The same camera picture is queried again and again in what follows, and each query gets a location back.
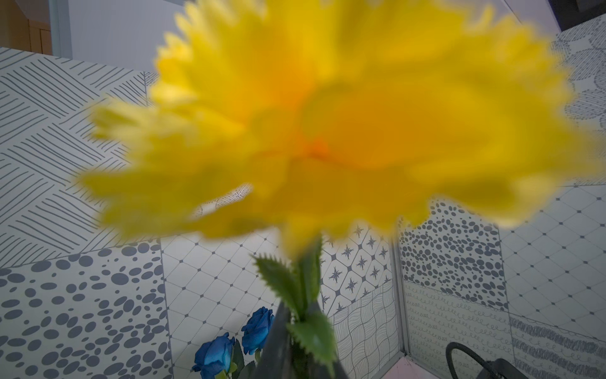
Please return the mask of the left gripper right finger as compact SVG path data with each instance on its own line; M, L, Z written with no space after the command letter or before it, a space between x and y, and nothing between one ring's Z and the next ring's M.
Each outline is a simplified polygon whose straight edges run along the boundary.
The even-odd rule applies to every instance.
M325 365L323 363L318 362L315 358L313 358L311 355L308 358L308 371L309 371L309 375L310 378L315 378L315 379L330 379L330 378L336 378L336 379L348 379L349 377L347 376L346 371L344 370L342 363L340 362L339 358L338 358L338 353L337 353L337 342L336 342L336 335L335 335L335 331L334 328L332 326L332 321L329 317L327 317L321 310L321 307L318 303L314 303L310 306L309 308L309 312L313 313L315 311L319 311L323 316L326 317L326 319L328 319L328 324L331 327L331 342L332 345L335 349L335 353L336 353L336 359L335 361L331 364L331 365Z

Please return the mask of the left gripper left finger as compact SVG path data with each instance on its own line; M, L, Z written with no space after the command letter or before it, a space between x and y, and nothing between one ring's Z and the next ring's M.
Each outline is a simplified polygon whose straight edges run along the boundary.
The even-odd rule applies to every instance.
M291 337L287 330L291 315L284 303L280 303L272 323L260 362L252 379L289 379L294 377L292 366Z

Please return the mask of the yellow carnation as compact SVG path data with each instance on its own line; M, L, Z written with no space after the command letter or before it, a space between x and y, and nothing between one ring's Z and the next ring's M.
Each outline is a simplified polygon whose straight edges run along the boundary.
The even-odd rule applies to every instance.
M514 17L447 1L195 1L158 50L148 107L94 107L128 164L80 183L123 238L275 228L255 260L291 315L292 366L336 359L320 295L325 238L391 235L447 199L506 227L598 175L564 109L570 72Z

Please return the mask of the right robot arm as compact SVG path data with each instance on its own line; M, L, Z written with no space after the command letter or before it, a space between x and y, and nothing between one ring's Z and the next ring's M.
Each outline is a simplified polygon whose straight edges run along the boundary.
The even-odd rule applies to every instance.
M449 372L453 379L459 379L452 358L452 353L455 350L461 351L462 353L468 355L470 358L472 358L473 361L475 361L482 367L482 370L478 374L477 379L528 379L525 374L523 374L515 366L509 363L506 359L499 358L495 361L487 361L481 358L480 355L478 355L469 347L460 343L451 342L446 346L445 356Z

